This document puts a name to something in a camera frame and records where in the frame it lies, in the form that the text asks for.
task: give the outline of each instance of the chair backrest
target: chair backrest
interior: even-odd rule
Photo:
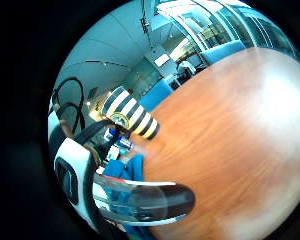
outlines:
[[[139,104],[148,112],[151,112],[159,103],[173,93],[172,87],[163,79],[159,80],[144,96],[139,100]]]
[[[234,54],[238,51],[245,49],[246,47],[242,43],[241,40],[230,41],[216,47],[207,49],[201,52],[202,56],[207,60],[207,62],[211,65],[221,59]]]

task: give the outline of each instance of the striped object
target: striped object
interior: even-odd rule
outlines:
[[[159,131],[159,123],[122,86],[105,100],[101,114],[146,139]]]

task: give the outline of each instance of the wooden table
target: wooden table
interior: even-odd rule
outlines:
[[[147,181],[175,181],[196,195],[158,239],[262,239],[300,200],[300,65],[250,48],[201,71],[152,112],[151,141],[132,135]]]

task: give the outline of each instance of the blue fabric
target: blue fabric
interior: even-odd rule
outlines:
[[[205,50],[201,52],[201,54],[209,62],[209,64],[213,64],[243,49],[245,49],[245,46],[241,40],[234,40]]]
[[[139,100],[139,104],[151,112],[160,102],[173,93],[173,89],[163,79],[157,82],[150,90]]]
[[[123,178],[126,180],[144,181],[142,173],[143,158],[143,155],[137,154],[133,158],[131,158],[127,164],[124,164],[119,160],[110,160],[106,168],[104,169],[103,174],[110,177]],[[129,198],[129,193],[112,191],[109,188],[105,189],[105,191],[107,192],[110,200],[120,200],[124,202],[125,199]],[[126,210],[114,207],[111,207],[110,209],[111,211],[117,213],[127,214]],[[151,234],[147,227],[135,227],[126,224],[123,224],[123,227],[129,234],[138,236],[142,240],[155,240],[154,236]]]

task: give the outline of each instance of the cable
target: cable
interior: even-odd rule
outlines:
[[[76,128],[77,128],[77,125],[78,125],[78,121],[79,121],[79,117],[80,117],[80,112],[82,110],[82,106],[83,106],[83,102],[84,102],[84,94],[83,94],[83,85],[82,83],[79,81],[79,79],[77,77],[68,77],[66,79],[64,79],[60,84],[59,86],[53,90],[53,96],[52,96],[52,101],[55,101],[57,100],[58,104],[60,105],[60,99],[59,99],[59,91],[61,89],[61,87],[68,81],[75,81],[79,84],[80,86],[80,91],[81,91],[81,99],[80,99],[80,103],[79,103],[79,106],[78,106],[78,111],[77,111],[77,115],[76,115],[76,120],[75,120],[75,123],[73,125],[73,128],[72,128],[72,132],[74,133]]]

